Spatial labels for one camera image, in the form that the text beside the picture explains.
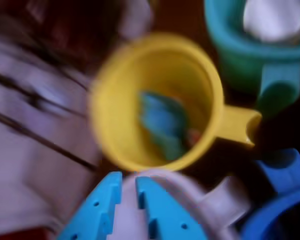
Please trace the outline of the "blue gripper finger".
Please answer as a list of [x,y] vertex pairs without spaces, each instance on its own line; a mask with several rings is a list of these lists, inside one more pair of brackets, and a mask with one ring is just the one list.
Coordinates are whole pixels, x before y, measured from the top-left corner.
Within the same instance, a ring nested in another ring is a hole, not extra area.
[[58,240],[105,240],[112,234],[115,208],[122,200],[123,175],[108,173],[57,236]]
[[138,208],[145,211],[151,240],[207,240],[201,225],[163,187],[147,176],[135,179]]

